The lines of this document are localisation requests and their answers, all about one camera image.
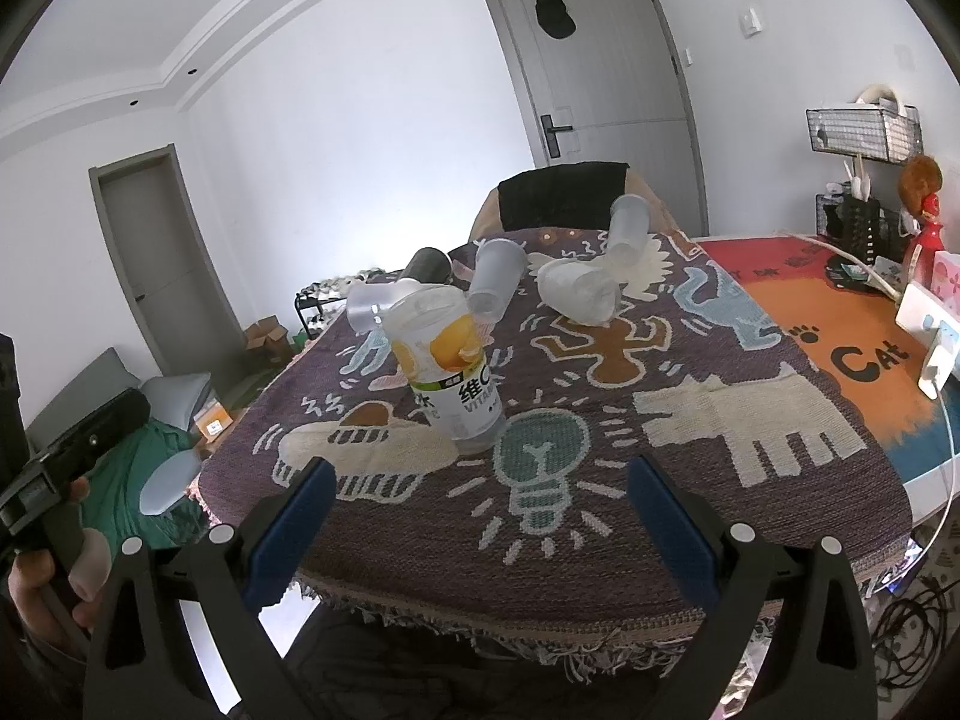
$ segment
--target door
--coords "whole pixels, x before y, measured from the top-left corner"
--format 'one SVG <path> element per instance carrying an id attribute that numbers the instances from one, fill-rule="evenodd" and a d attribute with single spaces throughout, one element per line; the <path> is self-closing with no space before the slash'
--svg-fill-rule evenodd
<path id="1" fill-rule="evenodd" d="M 210 263 L 172 146 L 91 172 L 114 269 L 164 375 L 208 371 L 225 395 L 244 336 Z"/>
<path id="2" fill-rule="evenodd" d="M 539 0 L 487 1 L 536 165 L 626 162 L 688 234 L 706 234 L 692 113 L 655 0 L 560 0 L 566 37 L 544 26 L 556 0 L 540 17 Z"/>

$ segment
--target door handle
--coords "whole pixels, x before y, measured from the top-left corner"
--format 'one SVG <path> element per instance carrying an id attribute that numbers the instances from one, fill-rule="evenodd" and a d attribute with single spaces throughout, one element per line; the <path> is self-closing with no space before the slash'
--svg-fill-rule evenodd
<path id="1" fill-rule="evenodd" d="M 550 159 L 560 159 L 560 146 L 557 143 L 558 132 L 573 132 L 571 124 L 565 124 L 563 127 L 554 127 L 553 116 L 545 113 L 541 116 L 541 127 L 544 128 L 544 138 L 546 138 L 546 151 Z"/>

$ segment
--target pink box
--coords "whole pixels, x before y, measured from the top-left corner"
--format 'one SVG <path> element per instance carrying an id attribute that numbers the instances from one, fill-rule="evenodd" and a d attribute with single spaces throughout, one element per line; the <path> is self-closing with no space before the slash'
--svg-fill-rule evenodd
<path id="1" fill-rule="evenodd" d="M 933 255 L 930 292 L 944 301 L 954 314 L 960 314 L 960 254 L 938 251 Z"/>

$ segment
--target white wall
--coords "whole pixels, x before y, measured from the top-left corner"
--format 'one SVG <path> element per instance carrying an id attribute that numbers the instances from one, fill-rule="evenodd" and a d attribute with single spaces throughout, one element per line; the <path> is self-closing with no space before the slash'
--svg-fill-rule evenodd
<path id="1" fill-rule="evenodd" d="M 188 113 L 261 314 L 296 290 L 467 239 L 533 167 L 484 0 L 325 0 Z"/>
<path id="2" fill-rule="evenodd" d="M 750 40 L 737 22 L 748 2 L 766 26 Z M 845 174 L 839 158 L 810 151 L 805 109 L 853 101 L 871 83 L 920 109 L 929 153 L 960 156 L 960 85 L 905 0 L 661 3 L 680 51 L 693 53 L 685 75 L 712 234 L 812 230 L 814 194 Z M 960 197 L 953 205 L 960 214 Z"/>
<path id="3" fill-rule="evenodd" d="M 107 253 L 88 170 L 167 143 L 234 311 L 255 319 L 182 117 L 131 113 L 21 151 L 0 163 L 0 331 L 16 345 L 25 422 L 109 346 L 134 375 L 158 373 Z"/>

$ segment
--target power strip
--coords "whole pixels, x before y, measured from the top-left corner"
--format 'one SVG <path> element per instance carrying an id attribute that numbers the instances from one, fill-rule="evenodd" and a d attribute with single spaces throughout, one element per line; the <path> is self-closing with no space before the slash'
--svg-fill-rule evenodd
<path id="1" fill-rule="evenodd" d="M 960 379 L 960 317 L 930 290 L 911 281 L 896 311 L 896 324 L 928 348 L 917 386 L 936 400 L 951 373 Z"/>

